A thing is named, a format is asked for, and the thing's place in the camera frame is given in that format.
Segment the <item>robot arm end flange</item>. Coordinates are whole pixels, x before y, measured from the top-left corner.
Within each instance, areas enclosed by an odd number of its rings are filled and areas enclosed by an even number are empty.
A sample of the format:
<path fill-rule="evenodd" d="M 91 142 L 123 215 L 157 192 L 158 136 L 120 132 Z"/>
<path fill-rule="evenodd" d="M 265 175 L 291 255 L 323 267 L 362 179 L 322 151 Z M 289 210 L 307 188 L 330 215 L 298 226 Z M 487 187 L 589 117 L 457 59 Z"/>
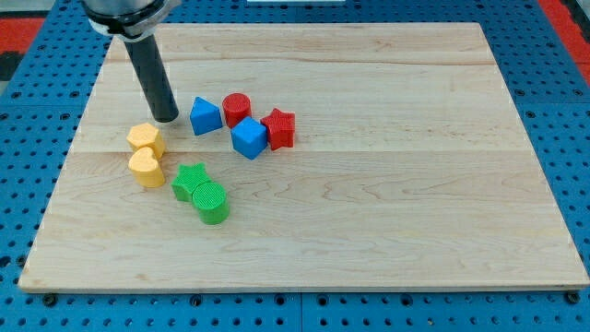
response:
<path fill-rule="evenodd" d="M 139 42 L 153 35 L 160 22 L 181 3 L 181 0 L 81 1 L 95 31 L 124 42 Z"/>

